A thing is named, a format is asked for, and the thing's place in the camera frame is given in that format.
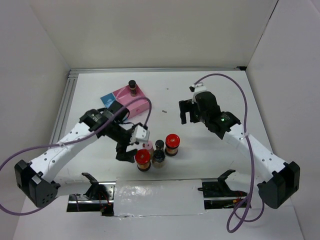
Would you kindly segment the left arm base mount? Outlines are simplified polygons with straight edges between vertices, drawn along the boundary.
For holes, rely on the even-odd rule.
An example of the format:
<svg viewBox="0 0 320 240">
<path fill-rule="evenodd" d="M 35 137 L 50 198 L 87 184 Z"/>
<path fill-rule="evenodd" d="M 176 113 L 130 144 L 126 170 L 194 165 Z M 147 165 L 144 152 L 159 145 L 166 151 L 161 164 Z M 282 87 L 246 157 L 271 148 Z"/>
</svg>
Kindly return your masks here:
<svg viewBox="0 0 320 240">
<path fill-rule="evenodd" d="M 84 193 L 73 193 L 68 197 L 68 213 L 99 212 L 101 216 L 114 216 L 115 181 L 98 181 L 88 172 L 82 177 L 89 181 Z"/>
</svg>

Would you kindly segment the red-cap jar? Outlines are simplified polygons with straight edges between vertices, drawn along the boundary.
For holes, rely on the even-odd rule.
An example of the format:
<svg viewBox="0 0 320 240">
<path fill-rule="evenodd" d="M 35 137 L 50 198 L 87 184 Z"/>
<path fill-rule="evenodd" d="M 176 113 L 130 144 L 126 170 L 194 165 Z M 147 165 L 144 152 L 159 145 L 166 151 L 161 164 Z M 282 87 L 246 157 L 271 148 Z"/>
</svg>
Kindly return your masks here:
<svg viewBox="0 0 320 240">
<path fill-rule="evenodd" d="M 167 135 L 165 138 L 165 153 L 171 157 L 175 156 L 178 153 L 180 142 L 180 137 L 177 134 L 171 133 Z"/>
<path fill-rule="evenodd" d="M 135 162 L 137 164 L 137 168 L 142 171 L 146 172 L 151 167 L 151 155 L 148 150 L 140 149 L 137 151 L 136 155 L 134 156 Z"/>
</svg>

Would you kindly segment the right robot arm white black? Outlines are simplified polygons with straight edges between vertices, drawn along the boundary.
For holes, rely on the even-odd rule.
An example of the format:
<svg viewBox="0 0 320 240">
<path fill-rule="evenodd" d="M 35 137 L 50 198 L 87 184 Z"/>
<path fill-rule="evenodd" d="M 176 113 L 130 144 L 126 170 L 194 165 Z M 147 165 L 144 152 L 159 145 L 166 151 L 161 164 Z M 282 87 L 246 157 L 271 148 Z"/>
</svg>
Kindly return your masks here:
<svg viewBox="0 0 320 240">
<path fill-rule="evenodd" d="M 229 143 L 246 158 L 254 160 L 254 166 L 263 182 L 258 183 L 258 194 L 272 209 L 278 209 L 300 186 L 300 166 L 294 161 L 288 163 L 269 151 L 254 136 L 245 132 L 244 124 L 231 112 L 221 111 L 216 97 L 203 91 L 188 100 L 179 101 L 180 119 L 186 124 L 201 122 L 221 140 Z"/>
</svg>

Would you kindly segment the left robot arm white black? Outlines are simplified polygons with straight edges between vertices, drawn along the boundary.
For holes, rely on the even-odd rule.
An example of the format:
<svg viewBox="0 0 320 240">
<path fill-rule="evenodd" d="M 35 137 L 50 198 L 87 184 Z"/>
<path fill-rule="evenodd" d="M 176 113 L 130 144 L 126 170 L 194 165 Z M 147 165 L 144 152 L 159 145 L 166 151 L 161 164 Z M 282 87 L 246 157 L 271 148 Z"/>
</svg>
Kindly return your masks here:
<svg viewBox="0 0 320 240">
<path fill-rule="evenodd" d="M 55 182 L 61 169 L 78 153 L 100 137 L 108 137 L 116 142 L 116 160 L 134 163 L 136 149 L 127 151 L 128 146 L 141 143 L 144 125 L 134 124 L 125 129 L 121 126 L 129 110 L 119 103 L 110 108 L 88 110 L 74 128 L 46 151 L 26 162 L 20 160 L 14 166 L 16 183 L 20 190 L 38 208 L 49 205 L 57 196 L 62 185 Z"/>
</svg>

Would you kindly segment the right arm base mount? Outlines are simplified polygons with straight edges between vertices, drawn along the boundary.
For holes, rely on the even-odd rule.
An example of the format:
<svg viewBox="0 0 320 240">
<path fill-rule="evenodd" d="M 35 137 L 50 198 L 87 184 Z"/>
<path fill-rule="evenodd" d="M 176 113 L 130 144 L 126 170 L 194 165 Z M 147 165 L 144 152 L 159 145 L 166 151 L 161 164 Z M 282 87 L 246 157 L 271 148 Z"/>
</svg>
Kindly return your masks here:
<svg viewBox="0 0 320 240">
<path fill-rule="evenodd" d="M 243 200 L 248 193 L 239 188 L 232 189 L 226 182 L 234 180 L 237 172 L 229 169 L 215 179 L 203 179 L 201 187 L 197 190 L 203 194 L 203 204 L 205 210 L 232 209 L 237 203 Z"/>
</svg>

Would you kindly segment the small black-cap spice bottle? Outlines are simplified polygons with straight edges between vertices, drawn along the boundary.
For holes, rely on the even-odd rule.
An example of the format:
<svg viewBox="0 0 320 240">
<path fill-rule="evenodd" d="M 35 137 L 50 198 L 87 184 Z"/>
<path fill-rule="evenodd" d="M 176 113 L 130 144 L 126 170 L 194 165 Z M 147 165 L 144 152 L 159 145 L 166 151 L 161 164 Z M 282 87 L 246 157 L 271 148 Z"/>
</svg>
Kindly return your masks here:
<svg viewBox="0 0 320 240">
<path fill-rule="evenodd" d="M 130 80 L 128 82 L 129 90 L 130 90 L 130 95 L 132 97 L 135 97 L 137 95 L 137 84 L 135 80 Z"/>
</svg>

